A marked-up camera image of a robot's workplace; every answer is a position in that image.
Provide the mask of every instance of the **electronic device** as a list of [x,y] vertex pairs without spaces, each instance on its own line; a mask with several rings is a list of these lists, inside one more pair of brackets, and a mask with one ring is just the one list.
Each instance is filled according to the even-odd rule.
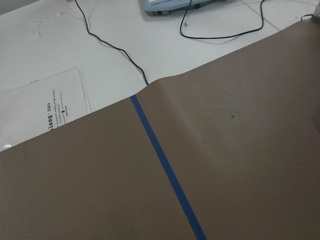
[[[189,6],[190,0],[142,0],[143,8],[149,16],[168,15],[170,12],[185,9]],[[213,0],[192,0],[190,9],[201,8]]]

